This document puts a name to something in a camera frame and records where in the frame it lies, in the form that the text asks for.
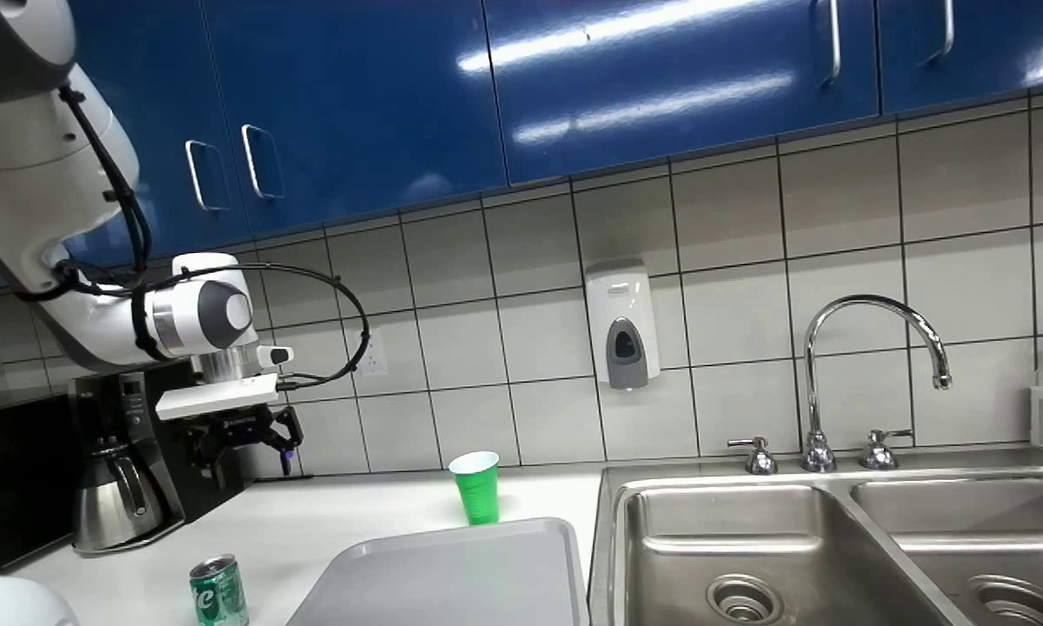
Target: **soda can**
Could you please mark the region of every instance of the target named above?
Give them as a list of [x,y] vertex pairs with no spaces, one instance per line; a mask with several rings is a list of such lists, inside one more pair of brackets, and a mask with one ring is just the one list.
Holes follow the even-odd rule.
[[187,587],[196,591],[198,626],[250,626],[238,555],[203,559],[187,573]]

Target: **green cup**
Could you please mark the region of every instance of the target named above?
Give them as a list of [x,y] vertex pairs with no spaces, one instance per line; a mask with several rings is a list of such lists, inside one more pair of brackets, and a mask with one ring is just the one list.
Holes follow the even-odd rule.
[[465,452],[449,461],[468,526],[497,521],[497,452]]

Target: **sink basin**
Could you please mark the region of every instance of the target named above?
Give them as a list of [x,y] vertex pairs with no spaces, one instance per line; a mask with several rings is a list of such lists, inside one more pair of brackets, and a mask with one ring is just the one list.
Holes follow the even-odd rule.
[[633,485],[615,620],[633,626],[930,626],[931,600],[810,483]]
[[852,498],[975,621],[1043,626],[1043,472],[875,479]]

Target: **stainless steel sink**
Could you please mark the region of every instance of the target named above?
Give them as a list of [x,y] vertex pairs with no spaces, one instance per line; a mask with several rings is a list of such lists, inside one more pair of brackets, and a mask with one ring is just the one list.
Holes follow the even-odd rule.
[[608,468],[593,626],[1043,626],[1043,452]]
[[1043,472],[880,479],[856,499],[975,621],[1043,621]]
[[626,508],[637,626],[943,621],[816,485],[642,485]]

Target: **cabinet handle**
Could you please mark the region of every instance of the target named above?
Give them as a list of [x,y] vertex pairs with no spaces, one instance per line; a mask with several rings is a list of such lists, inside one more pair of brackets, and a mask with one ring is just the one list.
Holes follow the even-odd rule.
[[831,74],[826,83],[840,77],[840,8],[839,0],[826,0],[826,20],[831,20]]
[[275,146],[271,132],[263,132],[262,125],[239,125],[239,140],[243,140],[248,181],[250,181],[253,199],[262,199],[262,200],[283,199],[283,187],[277,187],[277,164],[271,164],[271,165],[275,165],[275,187],[268,187],[268,183],[262,181],[257,148],[253,148],[253,140],[263,140],[263,142]]
[[183,164],[187,164],[187,187],[196,191],[196,200],[203,206],[203,213],[219,213],[214,200],[210,200],[204,183],[203,183],[203,165],[198,165],[198,148],[214,154],[210,142],[203,140],[183,140]]
[[954,16],[954,0],[943,0],[943,49],[934,56],[930,56],[930,63],[948,56],[957,38],[960,38],[960,32],[957,32],[957,16]]

